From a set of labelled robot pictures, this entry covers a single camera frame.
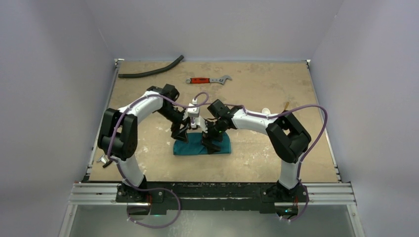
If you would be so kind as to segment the teal cloth napkin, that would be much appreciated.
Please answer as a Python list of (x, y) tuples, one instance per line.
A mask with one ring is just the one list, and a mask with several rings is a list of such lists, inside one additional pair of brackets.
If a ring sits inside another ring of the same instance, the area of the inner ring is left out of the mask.
[[(175, 156), (194, 156), (194, 155), (209, 155), (208, 150), (201, 143), (202, 134), (199, 132), (188, 133), (188, 143), (175, 140), (172, 152)], [(215, 154), (230, 154), (232, 153), (230, 137), (227, 133), (222, 134), (222, 142), (214, 141), (213, 143), (220, 146), (220, 151)]]

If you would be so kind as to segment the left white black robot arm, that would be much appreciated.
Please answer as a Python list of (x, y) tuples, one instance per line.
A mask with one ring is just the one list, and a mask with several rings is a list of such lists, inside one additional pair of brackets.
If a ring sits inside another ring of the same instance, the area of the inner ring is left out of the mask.
[(152, 86), (129, 105), (120, 109), (108, 108), (104, 112), (97, 146), (116, 163), (123, 184), (129, 187), (128, 196), (135, 202), (145, 200), (148, 190), (146, 177), (135, 157), (138, 125), (152, 113), (158, 112), (171, 122), (171, 137), (187, 142), (190, 120), (185, 117), (184, 110), (180, 111), (174, 106), (178, 97), (178, 90), (171, 84), (163, 88)]

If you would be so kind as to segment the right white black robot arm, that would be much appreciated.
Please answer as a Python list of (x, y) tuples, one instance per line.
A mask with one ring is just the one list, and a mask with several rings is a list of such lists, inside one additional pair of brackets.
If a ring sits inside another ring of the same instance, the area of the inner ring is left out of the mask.
[(311, 136), (299, 120), (289, 111), (284, 115), (270, 116), (246, 111), (241, 106), (228, 107), (220, 100), (207, 107), (214, 121), (205, 121), (206, 131), (202, 132), (202, 145), (209, 154), (220, 151), (222, 136), (228, 129), (244, 129), (268, 136), (275, 153), (281, 159), (281, 172), (277, 194), (289, 201), (296, 196), (299, 177), (299, 162), (308, 151)]

